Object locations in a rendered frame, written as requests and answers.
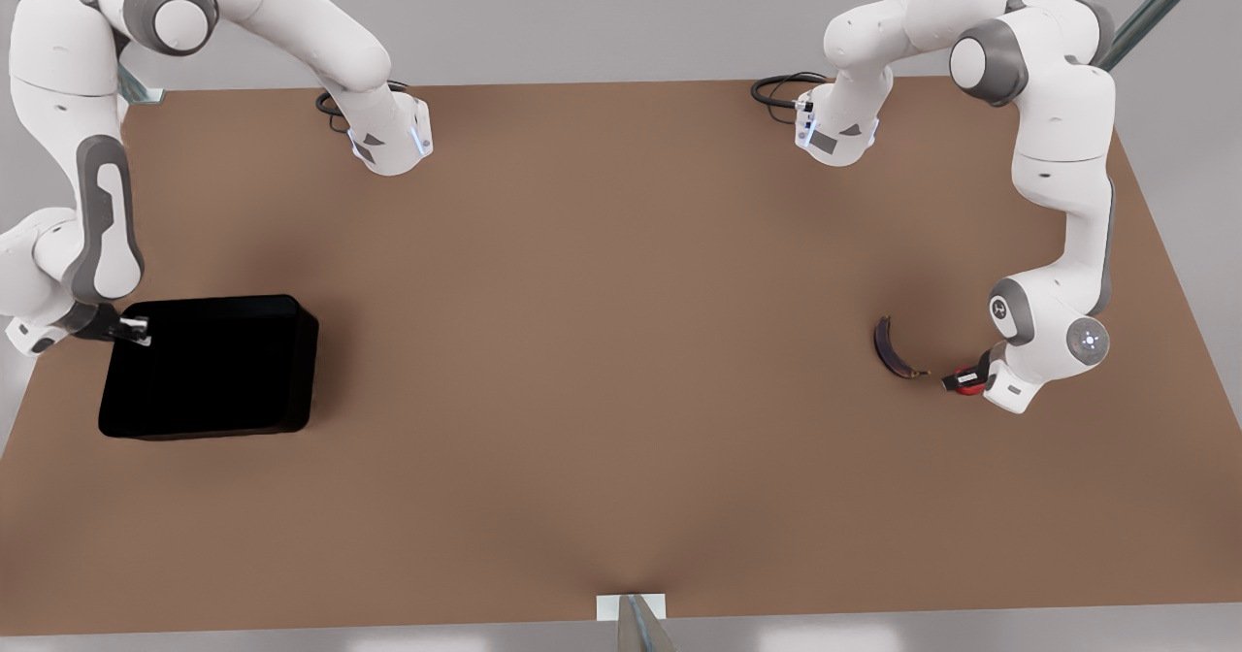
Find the dark purple eggplant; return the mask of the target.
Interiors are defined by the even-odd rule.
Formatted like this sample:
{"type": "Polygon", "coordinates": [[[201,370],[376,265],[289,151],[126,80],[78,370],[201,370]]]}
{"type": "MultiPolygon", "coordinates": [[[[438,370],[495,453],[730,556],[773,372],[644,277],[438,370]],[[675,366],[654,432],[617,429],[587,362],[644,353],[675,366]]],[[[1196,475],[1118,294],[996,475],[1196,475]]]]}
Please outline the dark purple eggplant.
{"type": "Polygon", "coordinates": [[[873,345],[884,368],[895,374],[895,378],[914,379],[928,376],[927,370],[914,368],[909,361],[900,359],[891,339],[892,317],[881,315],[873,330],[873,345]]]}

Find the black storage box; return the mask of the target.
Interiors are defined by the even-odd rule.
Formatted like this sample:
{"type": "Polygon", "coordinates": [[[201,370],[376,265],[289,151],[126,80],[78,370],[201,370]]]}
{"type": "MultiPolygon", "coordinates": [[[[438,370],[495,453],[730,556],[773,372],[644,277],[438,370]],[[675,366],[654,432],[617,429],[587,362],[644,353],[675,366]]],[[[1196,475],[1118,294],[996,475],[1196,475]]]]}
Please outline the black storage box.
{"type": "Polygon", "coordinates": [[[143,342],[116,340],[98,410],[107,437],[294,433],[310,419],[315,315],[287,294],[147,301],[143,342]]]}

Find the silver frame post with white foot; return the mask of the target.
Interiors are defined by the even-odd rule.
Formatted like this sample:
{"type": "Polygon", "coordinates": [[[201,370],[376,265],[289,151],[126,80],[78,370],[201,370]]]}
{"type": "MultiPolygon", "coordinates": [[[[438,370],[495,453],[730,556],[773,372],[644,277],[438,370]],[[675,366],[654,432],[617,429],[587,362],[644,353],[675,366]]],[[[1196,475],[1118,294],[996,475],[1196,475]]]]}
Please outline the silver frame post with white foot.
{"type": "Polygon", "coordinates": [[[679,652],[664,628],[662,592],[597,595],[596,620],[616,623],[615,652],[679,652]]]}

